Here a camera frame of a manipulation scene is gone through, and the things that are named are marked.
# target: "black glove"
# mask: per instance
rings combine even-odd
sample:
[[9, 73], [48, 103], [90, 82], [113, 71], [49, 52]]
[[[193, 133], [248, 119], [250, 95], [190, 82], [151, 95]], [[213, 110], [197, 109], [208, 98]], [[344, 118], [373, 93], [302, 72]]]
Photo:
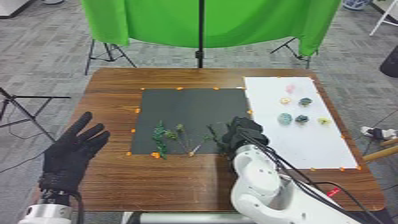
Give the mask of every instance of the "black glove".
[[83, 179], [88, 161], [110, 137], [108, 131], [103, 132], [103, 124], [97, 124], [78, 135], [90, 119], [92, 114], [85, 112], [44, 152], [42, 176], [39, 179], [41, 190], [53, 189], [65, 192], [78, 192], [78, 184]]
[[222, 136], [222, 142], [227, 144], [227, 154], [231, 159], [234, 157], [236, 149], [247, 141], [240, 133], [245, 133], [245, 135], [248, 135], [263, 145], [268, 145], [270, 141], [261, 132], [263, 127], [248, 118], [232, 118], [232, 123], [227, 127], [227, 133]]

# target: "carpet floor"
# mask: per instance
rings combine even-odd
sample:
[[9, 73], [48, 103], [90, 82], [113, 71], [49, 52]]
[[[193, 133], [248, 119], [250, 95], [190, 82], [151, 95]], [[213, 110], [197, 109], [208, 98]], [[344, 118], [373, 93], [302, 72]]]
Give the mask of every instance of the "carpet floor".
[[[398, 109], [398, 79], [378, 71], [380, 63], [398, 44], [398, 28], [382, 25], [369, 37], [378, 12], [339, 9], [319, 55], [312, 57], [311, 70], [318, 74], [327, 94], [355, 138], [360, 151], [380, 147], [360, 136], [360, 126], [373, 126]], [[303, 68], [303, 62], [286, 49], [270, 55], [272, 49], [287, 39], [240, 47], [206, 50], [204, 66], [211, 68]], [[71, 96], [53, 100], [39, 116], [39, 123], [55, 136], [60, 135], [90, 76], [83, 76], [90, 33], [78, 0], [48, 6], [35, 1], [16, 18], [0, 20], [0, 86], [12, 94]], [[195, 49], [176, 48], [131, 40], [124, 51], [138, 67], [195, 67]], [[99, 67], [128, 67], [94, 61], [90, 73]], [[42, 101], [23, 100], [28, 110]], [[9, 107], [3, 122], [21, 118]], [[398, 128], [398, 113], [378, 124]], [[0, 130], [0, 170], [32, 158], [46, 149], [49, 141], [25, 123]], [[0, 224], [16, 223], [30, 203], [32, 187], [41, 174], [42, 157], [0, 173]], [[369, 169], [385, 195], [385, 207], [398, 223], [398, 155], [369, 163]], [[87, 223], [119, 223], [120, 213], [88, 213]]]

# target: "green backdrop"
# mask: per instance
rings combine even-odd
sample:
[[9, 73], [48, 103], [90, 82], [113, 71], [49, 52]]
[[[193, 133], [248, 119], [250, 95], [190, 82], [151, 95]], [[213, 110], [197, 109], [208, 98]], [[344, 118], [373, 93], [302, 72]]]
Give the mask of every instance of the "green backdrop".
[[[311, 56], [341, 0], [206, 0], [204, 47], [229, 47], [282, 37], [300, 39]], [[199, 0], [81, 0], [92, 38], [197, 47]]]

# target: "tripod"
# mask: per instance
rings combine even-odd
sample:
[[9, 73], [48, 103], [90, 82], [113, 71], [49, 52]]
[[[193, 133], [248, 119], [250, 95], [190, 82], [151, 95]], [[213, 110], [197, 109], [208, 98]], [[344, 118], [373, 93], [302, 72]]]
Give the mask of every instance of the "tripod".
[[[106, 61], [106, 62], [115, 62], [117, 59], [124, 57], [126, 60], [128, 60], [128, 63], [129, 63], [131, 66], [136, 68], [136, 66], [135, 66], [135, 64], [133, 64], [133, 61], [131, 61], [131, 59], [129, 59], [129, 57], [128, 57], [124, 51], [120, 50], [120, 48], [119, 48], [119, 46], [117, 46], [115, 44], [106, 44], [106, 43], [103, 43], [104, 53], [103, 53], [97, 57], [92, 56], [94, 47], [96, 47], [96, 40], [92, 39], [92, 41], [90, 41], [90, 50], [88, 50], [88, 58], [87, 58], [87, 64], [85, 64], [85, 72], [83, 72], [83, 75], [85, 75], [85, 76], [88, 75], [90, 61], [92, 61], [92, 60], [101, 60], [101, 61]], [[113, 50], [117, 50], [119, 53], [120, 53], [120, 56], [119, 56], [119, 57], [113, 56], [113, 52], [112, 52]]]
[[287, 42], [277, 47], [277, 49], [270, 52], [270, 54], [273, 54], [273, 53], [280, 50], [280, 48], [286, 47], [286, 48], [289, 49], [289, 51], [291, 51], [291, 54], [293, 54], [295, 58], [296, 58], [300, 61], [305, 61], [305, 62], [307, 62], [307, 64], [305, 64], [305, 69], [309, 69], [311, 56], [307, 56], [307, 58], [303, 58], [303, 56], [298, 55], [298, 54], [295, 53], [295, 51], [293, 51], [293, 49], [291, 49], [291, 47], [289, 47], [289, 43], [291, 43], [291, 41], [293, 41], [295, 39], [296, 39], [296, 37], [295, 37], [293, 39], [287, 40]]
[[[3, 119], [3, 113], [5, 113], [5, 110], [7, 110], [9, 103], [14, 105], [16, 109], [21, 111], [21, 113], [23, 113], [23, 115], [26, 117], [19, 121], [14, 121], [14, 122], [0, 125], [0, 128], [5, 128], [9, 126], [12, 126], [12, 125], [16, 125], [16, 124], [25, 123], [25, 122], [30, 121], [33, 123], [37, 129], [41, 130], [42, 134], [49, 138], [51, 142], [55, 142], [55, 138], [51, 137], [51, 135], [46, 132], [46, 129], [42, 128], [41, 124], [37, 123], [35, 117], [39, 116], [39, 113], [41, 113], [41, 111], [42, 111], [42, 109], [44, 109], [49, 101], [53, 99], [71, 99], [71, 97], [67, 97], [67, 96], [16, 96], [16, 95], [9, 95], [9, 93], [5, 92], [5, 90], [3, 90], [1, 87], [0, 87], [0, 94], [5, 97], [5, 99], [3, 99], [3, 106], [1, 106], [1, 110], [0, 110], [0, 122], [1, 122], [1, 119]], [[30, 114], [30, 112], [23, 108], [21, 104], [17, 103], [16, 99], [46, 99], [46, 102], [41, 105], [41, 108], [39, 108], [39, 110], [35, 111], [33, 114]]]

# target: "white sheet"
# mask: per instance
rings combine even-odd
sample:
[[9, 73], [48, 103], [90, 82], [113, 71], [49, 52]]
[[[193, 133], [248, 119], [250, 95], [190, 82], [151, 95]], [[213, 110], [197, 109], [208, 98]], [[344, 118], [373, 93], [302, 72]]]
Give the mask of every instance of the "white sheet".
[[[287, 85], [295, 86], [291, 94]], [[287, 162], [298, 169], [355, 168], [357, 162], [311, 78], [245, 77], [245, 87], [254, 121], [263, 126], [270, 147]], [[280, 104], [282, 97], [291, 98], [287, 105]], [[307, 107], [298, 105], [303, 97], [312, 99]], [[309, 122], [300, 125], [293, 121], [287, 126], [280, 125], [280, 113], [289, 113], [293, 119], [298, 115], [309, 116]], [[328, 125], [318, 123], [319, 117], [332, 120]]]

